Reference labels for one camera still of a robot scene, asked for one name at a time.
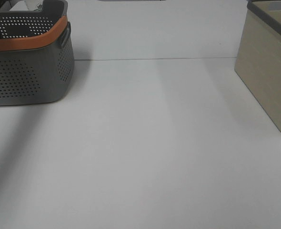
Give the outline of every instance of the basket handle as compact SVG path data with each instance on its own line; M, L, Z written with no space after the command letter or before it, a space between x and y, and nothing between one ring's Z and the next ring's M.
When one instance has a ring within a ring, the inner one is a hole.
M65 29L65 31L62 33L62 35L59 37L60 47L63 49L66 44L68 43L70 39L70 33L71 33L71 27L70 22L68 22L68 25Z

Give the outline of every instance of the white table surface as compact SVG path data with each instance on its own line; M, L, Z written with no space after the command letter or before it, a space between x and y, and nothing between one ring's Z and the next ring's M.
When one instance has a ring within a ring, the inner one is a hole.
M281 133L234 62L78 61L0 107L0 229L281 229Z

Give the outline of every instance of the storage basket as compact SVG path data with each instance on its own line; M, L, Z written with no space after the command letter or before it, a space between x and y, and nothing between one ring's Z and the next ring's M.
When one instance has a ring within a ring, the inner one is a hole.
M0 9L0 105L57 101L74 69L68 4L44 0L41 12L5 11L12 5Z

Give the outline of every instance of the ventilation hole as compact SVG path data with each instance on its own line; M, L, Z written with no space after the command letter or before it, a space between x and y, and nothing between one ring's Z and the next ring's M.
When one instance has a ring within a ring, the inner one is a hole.
M60 80L66 82L71 74L71 69L74 64L72 47L70 42L61 50L58 58L58 73Z
M0 61L0 66L9 66L8 62L21 62L21 60L3 60ZM0 69L0 98L12 98L12 97L29 97L35 96L40 89L39 84L30 84L30 82L38 81L36 74L29 76L28 74L15 74L16 71L23 71L25 67L14 67Z
M41 35L48 32L54 24L55 21L49 20L47 17L26 16L0 18L0 30L2 30L1 34L3 38L22 38Z

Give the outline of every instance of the beige storage box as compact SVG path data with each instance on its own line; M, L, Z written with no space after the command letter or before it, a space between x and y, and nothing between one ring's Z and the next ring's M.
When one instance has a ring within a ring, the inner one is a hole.
M235 71L281 131L281 0L250 0Z

